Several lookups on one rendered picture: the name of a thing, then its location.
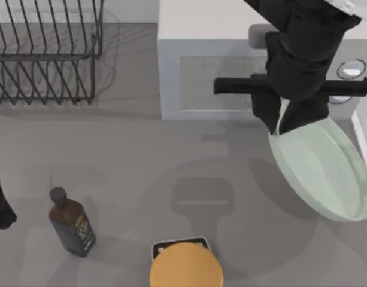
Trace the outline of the pale green plate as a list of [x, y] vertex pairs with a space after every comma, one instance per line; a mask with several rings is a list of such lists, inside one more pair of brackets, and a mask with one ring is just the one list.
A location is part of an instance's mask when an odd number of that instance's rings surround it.
[[268, 136], [288, 185], [321, 216], [333, 221], [367, 219], [367, 167], [337, 123], [325, 119]]

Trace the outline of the microwave door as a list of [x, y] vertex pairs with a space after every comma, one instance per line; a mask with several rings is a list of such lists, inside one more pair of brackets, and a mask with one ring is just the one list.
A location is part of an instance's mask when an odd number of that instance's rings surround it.
[[182, 57], [180, 109], [188, 111], [251, 111], [249, 94], [235, 93], [230, 78], [264, 74], [265, 56]]

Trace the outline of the pale grey rounded box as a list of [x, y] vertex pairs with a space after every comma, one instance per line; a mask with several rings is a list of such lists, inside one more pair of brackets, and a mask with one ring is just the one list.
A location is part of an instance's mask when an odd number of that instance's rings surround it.
[[249, 47], [255, 50], [266, 50], [266, 35], [280, 33], [271, 24], [253, 24], [248, 29]]

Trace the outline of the pale microwave oven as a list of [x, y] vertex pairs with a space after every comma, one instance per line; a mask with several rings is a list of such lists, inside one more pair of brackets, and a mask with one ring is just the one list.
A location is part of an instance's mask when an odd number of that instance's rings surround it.
[[180, 59], [266, 57], [266, 50], [249, 47], [248, 29], [253, 24], [270, 23], [245, 0], [160, 0], [157, 50], [164, 120], [255, 121], [252, 110], [180, 109]]

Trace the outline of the white framed square base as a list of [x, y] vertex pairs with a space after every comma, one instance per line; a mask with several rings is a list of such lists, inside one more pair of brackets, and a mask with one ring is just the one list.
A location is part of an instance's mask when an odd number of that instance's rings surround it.
[[208, 240], [204, 236], [196, 236], [196, 237], [187, 237], [187, 238], [180, 238], [180, 239], [169, 239], [156, 242], [151, 247], [151, 260], [154, 261], [156, 257], [167, 247], [177, 244], [177, 243], [194, 243], [197, 245], [201, 245], [208, 250], [211, 250], [210, 244]]

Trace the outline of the orange round lid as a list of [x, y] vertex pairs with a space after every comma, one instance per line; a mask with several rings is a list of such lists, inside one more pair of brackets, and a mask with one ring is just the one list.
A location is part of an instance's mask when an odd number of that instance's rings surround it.
[[153, 260], [150, 287], [223, 287], [224, 275], [216, 256], [196, 243], [175, 243]]

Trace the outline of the dark brown bottle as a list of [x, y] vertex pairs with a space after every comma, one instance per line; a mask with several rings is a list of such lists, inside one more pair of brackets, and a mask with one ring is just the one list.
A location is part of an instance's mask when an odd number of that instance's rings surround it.
[[86, 257], [96, 236], [84, 207], [69, 198], [63, 187], [52, 188], [49, 195], [53, 206], [48, 217], [63, 247], [73, 255]]

